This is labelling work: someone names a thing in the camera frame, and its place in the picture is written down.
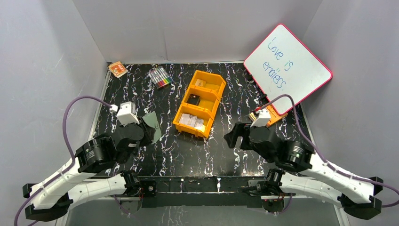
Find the orange three-compartment bin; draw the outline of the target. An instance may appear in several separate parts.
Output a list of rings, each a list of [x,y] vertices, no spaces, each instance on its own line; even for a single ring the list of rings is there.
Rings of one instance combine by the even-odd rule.
[[[205,87],[195,86],[194,84],[197,79],[206,81]],[[221,75],[196,70],[173,119],[175,128],[179,132],[186,132],[196,137],[207,139],[221,103],[225,86],[226,81]],[[198,106],[187,103],[190,94],[200,96],[200,103]],[[183,113],[192,114],[202,118],[205,121],[205,130],[201,131],[180,124],[179,120]]]

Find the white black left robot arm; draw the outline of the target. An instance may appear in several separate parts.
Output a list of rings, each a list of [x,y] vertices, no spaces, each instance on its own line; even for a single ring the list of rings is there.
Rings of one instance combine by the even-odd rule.
[[[107,179],[91,183],[84,180],[116,163],[124,164],[140,147],[154,144],[161,136],[157,120],[120,125],[113,133],[104,133],[83,144],[57,172],[37,184],[23,186],[27,199],[25,217],[49,222],[83,203],[112,195],[136,196],[142,186],[134,170],[123,170]]]

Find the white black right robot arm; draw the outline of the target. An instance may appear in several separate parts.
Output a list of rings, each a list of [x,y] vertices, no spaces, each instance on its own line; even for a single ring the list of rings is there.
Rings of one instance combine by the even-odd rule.
[[[241,137],[240,148],[258,153],[276,168],[266,180],[249,181],[241,191],[251,196],[301,194],[329,202],[348,215],[369,220],[382,211],[382,201],[375,197],[383,182],[379,177],[356,180],[346,172],[329,168],[321,157],[298,141],[284,140],[267,127],[238,122],[224,135],[229,148]]]

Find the mint green card holder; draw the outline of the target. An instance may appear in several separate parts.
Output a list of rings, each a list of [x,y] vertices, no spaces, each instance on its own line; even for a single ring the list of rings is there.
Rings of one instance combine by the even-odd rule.
[[[162,136],[160,123],[155,111],[152,111],[142,117],[144,123],[150,128],[151,144],[155,144]]]

